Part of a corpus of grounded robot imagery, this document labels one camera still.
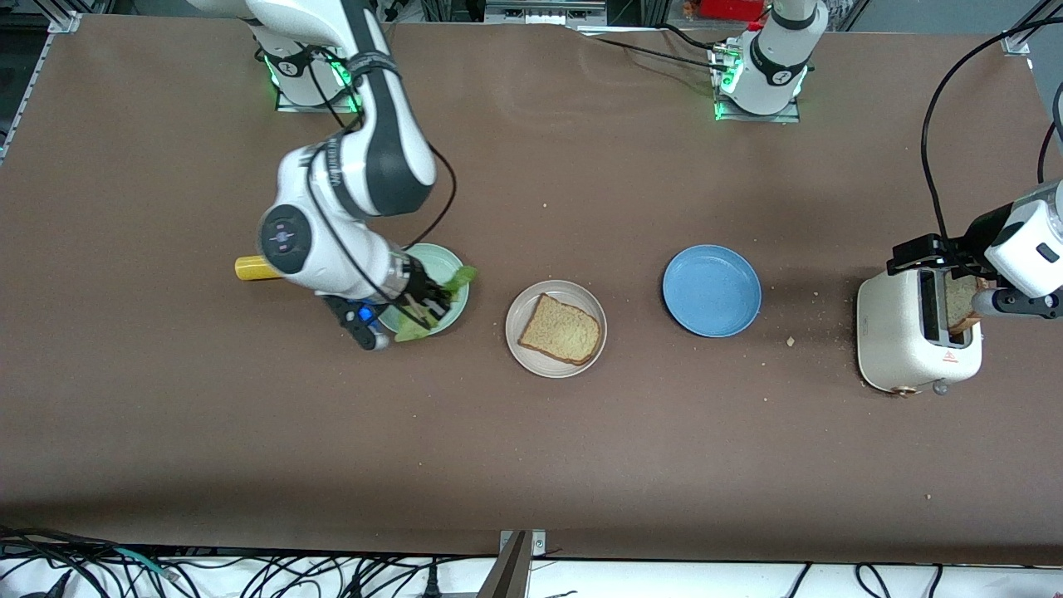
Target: red object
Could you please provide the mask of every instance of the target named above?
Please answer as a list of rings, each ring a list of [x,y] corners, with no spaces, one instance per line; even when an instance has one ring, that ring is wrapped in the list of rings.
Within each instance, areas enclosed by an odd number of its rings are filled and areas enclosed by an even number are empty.
[[[764,0],[702,0],[697,14],[714,19],[755,21],[764,12]]]

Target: white floor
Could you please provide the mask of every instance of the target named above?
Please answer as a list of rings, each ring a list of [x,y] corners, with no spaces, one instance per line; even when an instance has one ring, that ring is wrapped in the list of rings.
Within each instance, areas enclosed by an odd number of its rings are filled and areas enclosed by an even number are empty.
[[[161,560],[165,565],[174,560]],[[231,562],[230,558],[202,558],[186,560],[208,566]],[[304,559],[291,565],[298,571],[319,563],[320,559]],[[426,559],[409,559],[410,564],[427,563]],[[473,559],[440,565],[439,584],[443,593],[475,593],[491,567],[490,559]],[[18,565],[18,560],[0,561],[0,576]],[[341,570],[326,571],[315,579],[320,584],[320,596],[336,596],[342,584],[351,579],[356,561],[344,564]],[[242,561],[221,569],[197,569],[185,566],[202,598],[236,598],[265,566],[260,562]],[[788,595],[800,564],[775,563],[664,563],[664,562],[607,562],[607,561],[536,561],[532,565],[528,598],[558,598],[574,593],[574,598],[619,597],[712,597],[712,598],[782,598]],[[114,567],[121,587],[100,567],[91,570],[105,583],[104,590],[113,597],[129,595],[124,584],[125,574]],[[934,575],[932,566],[879,565],[876,566],[894,598],[923,598],[928,596]],[[131,568],[134,576],[138,573]],[[383,581],[392,579],[405,569],[393,567],[385,571],[365,588],[365,598],[389,598],[400,583],[385,585],[371,597]],[[31,592],[46,592],[62,575],[40,561],[20,567],[0,581],[0,595],[16,598]],[[406,584],[398,596],[416,598],[424,591],[427,574],[421,571]],[[865,571],[865,583],[881,594],[874,578]],[[270,580],[257,596],[271,597],[293,579],[282,574]],[[185,581],[179,585],[189,594]],[[148,577],[137,580],[141,597],[155,597],[158,592],[148,583]],[[167,596],[180,597],[173,587],[166,587]],[[937,598],[1053,598],[1063,593],[1063,570],[1017,567],[945,567]],[[96,598],[99,594],[74,574],[67,586],[65,598]],[[288,590],[284,598],[319,598],[319,588],[305,583]],[[797,593],[802,597],[867,598],[856,582],[853,565],[813,565]]]

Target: beige plate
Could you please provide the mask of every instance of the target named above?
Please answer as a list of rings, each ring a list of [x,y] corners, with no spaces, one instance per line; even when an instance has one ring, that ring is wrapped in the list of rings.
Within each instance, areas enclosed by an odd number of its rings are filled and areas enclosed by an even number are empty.
[[[524,332],[524,327],[532,320],[539,295],[544,292],[562,304],[575,306],[587,312],[602,327],[602,341],[598,343],[597,349],[594,351],[594,357],[584,365],[559,362],[539,352],[525,349],[517,344]],[[605,312],[602,310],[602,305],[597,303],[597,298],[578,284],[563,279],[546,279],[525,288],[517,295],[513,305],[509,307],[509,313],[506,314],[506,343],[509,344],[509,352],[528,372],[543,378],[568,378],[592,366],[602,355],[602,348],[605,347],[606,332]]]

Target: light green plate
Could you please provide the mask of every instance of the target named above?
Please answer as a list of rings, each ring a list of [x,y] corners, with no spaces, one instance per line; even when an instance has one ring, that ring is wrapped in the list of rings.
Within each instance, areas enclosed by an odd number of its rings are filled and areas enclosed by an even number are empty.
[[[414,246],[410,246],[406,251],[410,255],[417,257],[424,263],[424,270],[428,273],[428,277],[443,284],[451,279],[454,272],[458,271],[458,268],[462,266],[461,259],[458,258],[450,249],[445,246],[440,246],[438,244],[433,244],[431,242],[419,242]],[[454,324],[454,321],[458,320],[461,312],[465,311],[465,305],[469,303],[469,285],[465,285],[458,290],[457,296],[451,302],[451,311],[446,312],[443,320],[439,322],[432,329],[428,335],[435,335],[441,330],[446,330],[446,327]],[[381,314],[381,324],[386,326],[391,332],[399,331],[399,310],[394,308],[388,308],[384,310]]]

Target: cable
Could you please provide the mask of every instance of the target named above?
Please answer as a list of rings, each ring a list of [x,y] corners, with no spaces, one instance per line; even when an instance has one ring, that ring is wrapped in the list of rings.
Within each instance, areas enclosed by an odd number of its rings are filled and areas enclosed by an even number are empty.
[[[436,566],[438,566],[438,565],[443,565],[443,564],[446,564],[446,563],[453,563],[455,561],[462,561],[465,559],[472,559],[472,557],[452,557],[452,558],[449,558],[449,559],[439,559],[434,564]],[[399,581],[399,580],[401,580],[403,578],[406,578],[406,577],[412,578],[412,576],[417,575],[419,571],[422,571],[422,570],[424,570],[424,569],[426,569],[428,567],[432,567],[432,566],[433,566],[433,564],[414,566],[412,568],[410,568],[410,570],[408,570],[406,573],[403,573],[403,574],[400,574],[400,575],[398,575],[398,576],[389,579],[388,581],[382,583],[381,585],[376,586],[372,592],[370,592],[369,594],[366,594],[366,596],[364,598],[373,598],[373,596],[376,595],[377,592],[384,590],[385,587],[391,585],[392,583],[394,583],[394,582],[396,582],[396,581]]]
[[[933,580],[930,582],[930,590],[927,591],[927,598],[933,598],[933,595],[938,592],[938,584],[941,583],[941,576],[945,573],[945,566],[941,563],[934,565],[938,570],[933,575]]]
[[[85,567],[81,566],[80,564],[78,564],[74,561],[68,559],[66,556],[64,556],[64,554],[62,554],[60,552],[52,551],[50,548],[45,548],[43,544],[38,544],[38,543],[33,542],[32,540],[29,539],[29,536],[27,536],[26,534],[19,532],[19,530],[15,530],[15,529],[12,529],[12,528],[0,526],[0,531],[2,531],[5,535],[9,535],[9,536],[10,535],[14,535],[14,536],[18,536],[18,537],[22,539],[23,542],[26,542],[34,550],[40,552],[43,556],[45,556],[47,558],[50,558],[50,559],[54,559],[55,561],[58,561],[58,562],[63,563],[64,565],[67,565],[68,567],[70,567],[71,569],[73,569],[74,571],[77,571],[82,578],[84,578],[85,581],[87,581],[88,584],[92,586],[92,590],[96,590],[96,592],[102,598],[109,598],[109,596],[107,595],[106,591],[103,590],[102,585],[100,585],[100,580],[98,580],[96,578],[96,576],[94,576],[91,573],[89,573],[88,569],[86,569]]]
[[[298,41],[296,44],[298,44],[299,47],[302,48],[303,50],[306,49],[306,46],[299,44]],[[325,107],[328,108],[328,114],[333,115],[333,118],[336,120],[336,124],[339,124],[340,129],[347,126],[347,124],[344,124],[343,121],[340,119],[339,115],[336,114],[336,108],[333,107],[332,100],[325,97],[325,91],[324,89],[321,88],[321,83],[318,82],[318,74],[314,72],[314,66],[307,65],[306,68],[310,71],[310,81],[314,82],[314,88],[317,89],[318,95],[321,96],[321,101],[324,103]]]
[[[1052,136],[1056,133],[1056,121],[1053,120],[1051,124],[1048,125],[1048,131],[1045,133],[1045,140],[1041,141],[1041,151],[1037,152],[1037,184],[1045,182],[1045,157],[1048,155],[1048,146],[1052,142]]]
[[[407,243],[406,246],[403,246],[403,250],[407,250],[410,246],[414,246],[415,244],[421,242],[422,240],[424,240],[424,237],[428,236],[428,234],[432,233],[432,230],[436,229],[436,226],[439,224],[440,221],[442,221],[443,216],[446,216],[446,212],[451,210],[451,205],[454,203],[454,198],[455,195],[458,194],[458,175],[457,172],[454,171],[454,167],[451,166],[450,160],[448,160],[446,157],[444,157],[443,154],[436,149],[436,146],[428,143],[428,149],[431,149],[432,153],[434,153],[436,157],[439,158],[439,161],[443,163],[443,166],[446,168],[446,171],[450,172],[451,174],[451,195],[446,198],[446,203],[443,204],[443,208],[439,210],[439,215],[436,216],[436,219],[433,220],[431,224],[428,224],[428,227],[424,228],[424,230],[422,230],[421,234],[414,237],[414,240],[409,241],[409,243]]]
[[[326,58],[328,58],[331,61],[334,59],[334,61],[340,62],[340,63],[342,62],[339,58],[339,56],[337,56],[331,50],[322,48],[321,51],[322,51],[323,54],[325,54]],[[335,118],[336,122],[339,123],[339,125],[340,125],[339,132],[336,133],[334,136],[337,137],[337,138],[339,138],[339,136],[344,135],[348,132],[350,132],[351,127],[357,122],[358,119],[356,118],[356,119],[352,120],[351,122],[348,122],[347,124],[343,124],[343,121],[339,118],[339,115],[336,114],[336,110],[333,109],[332,104],[325,99],[325,93],[322,90],[321,85],[318,84],[317,76],[314,74],[314,70],[313,69],[310,69],[310,79],[314,81],[314,85],[315,85],[315,87],[317,87],[318,93],[321,96],[321,99],[325,100],[325,104],[328,105],[328,112],[332,113],[333,118]],[[348,89],[352,93],[352,97],[353,97],[354,93],[356,93],[356,90],[354,88],[353,82],[348,83]],[[328,232],[332,233],[332,236],[336,240],[336,243],[339,244],[340,249],[342,249],[343,254],[347,256],[348,260],[351,261],[351,264],[354,266],[354,269],[358,271],[358,274],[360,274],[361,277],[365,278],[366,281],[369,283],[369,285],[373,288],[373,290],[377,294],[379,294],[381,296],[384,297],[385,302],[387,302],[390,306],[392,306],[393,308],[395,308],[395,310],[398,310],[400,314],[402,314],[402,315],[408,318],[409,320],[414,321],[421,328],[423,328],[425,330],[432,330],[432,326],[427,323],[427,321],[416,319],[412,315],[410,315],[410,313],[407,312],[404,307],[400,306],[396,302],[392,301],[392,298],[389,298],[388,295],[387,295],[387,293],[385,293],[379,288],[379,286],[377,286],[376,283],[373,281],[373,279],[370,278],[368,274],[366,274],[366,271],[361,269],[361,266],[354,259],[354,256],[351,255],[351,253],[348,251],[347,245],[343,244],[343,241],[340,239],[339,234],[336,233],[336,229],[333,227],[332,222],[328,221],[327,215],[325,213],[325,211],[322,208],[320,202],[318,201],[317,194],[314,192],[314,187],[311,185],[311,165],[314,164],[314,160],[317,159],[318,154],[321,153],[321,151],[324,149],[324,147],[325,147],[324,143],[321,143],[320,146],[318,146],[318,148],[314,150],[314,153],[310,154],[309,160],[307,160],[307,163],[306,163],[307,164],[307,166],[306,166],[306,188],[307,188],[308,194],[310,195],[310,200],[314,202],[315,207],[317,207],[318,212],[321,213],[321,218],[325,222],[325,227],[327,227]],[[421,242],[426,236],[428,236],[429,233],[432,233],[433,229],[436,228],[436,226],[439,224],[439,222],[442,221],[443,217],[446,216],[446,212],[450,211],[451,205],[454,203],[454,198],[457,195],[457,192],[458,192],[458,175],[457,175],[457,172],[455,172],[454,167],[451,166],[450,160],[448,160],[446,157],[443,156],[442,152],[440,152],[438,149],[436,149],[436,147],[433,146],[431,142],[428,143],[428,149],[431,149],[432,153],[435,154],[435,156],[438,157],[439,160],[443,163],[443,166],[446,168],[446,171],[450,172],[450,175],[451,175],[451,194],[446,199],[446,203],[443,205],[443,208],[439,211],[439,215],[436,216],[436,219],[433,220],[432,223],[428,224],[428,226],[423,232],[421,232],[421,234],[419,234],[416,237],[414,237],[414,240],[410,241],[409,243],[407,243],[403,247],[404,250],[409,249],[410,246],[417,244],[418,242]]]
[[[624,11],[626,11],[628,8],[628,6],[630,6],[634,2],[635,2],[635,0],[627,0],[627,4],[624,4],[624,7],[621,8],[619,13],[617,13],[617,16],[612,19],[611,22],[609,22],[607,24],[607,27],[612,27],[612,25],[617,24],[617,21],[620,20],[620,17],[624,16]]]
[[[675,27],[674,24],[667,23],[667,22],[655,24],[654,27],[656,29],[667,29],[667,30],[671,31],[672,33],[678,35],[679,38],[682,39],[684,41],[686,41],[687,44],[690,44],[691,46],[693,46],[695,48],[701,48],[703,50],[711,50],[714,45],[720,44],[720,42],[726,40],[726,39],[721,39],[720,41],[711,41],[711,42],[698,41],[697,39],[694,39],[693,37],[687,35],[678,27]]]
[[[867,584],[863,582],[863,577],[861,577],[860,571],[864,567],[871,569],[871,573],[875,576],[875,579],[878,580],[878,585],[882,588],[882,594],[883,594],[882,596],[879,596],[878,594],[872,592],[872,590],[867,587]],[[862,587],[864,592],[866,592],[874,598],[891,598],[890,588],[885,586],[885,582],[882,581],[882,576],[878,575],[878,569],[875,568],[875,565],[872,565],[871,563],[860,563],[859,565],[857,565],[855,573],[857,576],[857,583],[860,584],[860,587]]]
[[[610,46],[618,46],[620,48],[626,48],[628,50],[635,50],[636,52],[642,52],[644,54],[652,54],[654,56],[660,56],[662,58],[668,58],[670,61],[676,61],[676,62],[680,62],[680,63],[692,64],[692,65],[695,65],[695,66],[701,66],[701,67],[704,67],[704,68],[708,68],[710,70],[727,70],[727,67],[725,67],[724,65],[720,65],[720,64],[703,63],[702,61],[694,61],[694,59],[691,59],[691,58],[685,58],[682,56],[676,56],[674,54],[665,54],[664,52],[658,52],[657,50],[649,50],[648,48],[640,48],[638,46],[631,46],[630,44],[624,44],[623,41],[613,41],[612,39],[603,39],[601,37],[595,37],[594,39],[597,39],[598,41],[601,41],[603,44],[608,44]]]
[[[812,568],[812,563],[805,563],[805,568],[797,574],[797,579],[794,580],[793,586],[790,588],[790,594],[787,594],[787,598],[794,598],[797,596],[797,591],[800,588],[800,582],[805,581],[805,576],[808,575],[808,570]]]
[[[1063,18],[1057,17],[1048,19],[1039,19],[1013,29],[1009,29],[1008,31],[998,33],[993,37],[986,39],[985,41],[982,41],[981,44],[976,46],[975,49],[964,54],[962,58],[957,61],[957,63],[952,65],[952,68],[948,69],[948,72],[946,72],[945,76],[942,78],[941,83],[938,84],[938,88],[934,89],[933,96],[930,97],[930,105],[927,106],[926,116],[923,118],[923,135],[919,140],[919,156],[923,160],[923,174],[926,176],[927,187],[930,190],[930,201],[933,202],[934,218],[938,220],[938,230],[941,234],[942,244],[945,249],[945,253],[966,274],[975,276],[981,275],[979,274],[979,272],[976,272],[974,269],[972,269],[971,266],[968,266],[966,262],[963,262],[959,259],[956,246],[952,244],[952,240],[948,237],[948,229],[945,225],[945,216],[941,209],[941,198],[938,194],[938,186],[934,184],[933,174],[930,172],[930,159],[927,154],[927,141],[930,136],[930,119],[933,116],[934,107],[938,106],[938,100],[941,99],[941,93],[945,89],[945,85],[947,85],[948,82],[956,74],[956,72],[960,70],[960,68],[963,65],[965,65],[967,61],[973,58],[976,54],[978,54],[985,48],[989,48],[990,46],[993,46],[994,44],[1000,41],[1001,39],[1014,35],[1016,33],[1044,27],[1047,24],[1058,24],[1058,23],[1063,23]]]

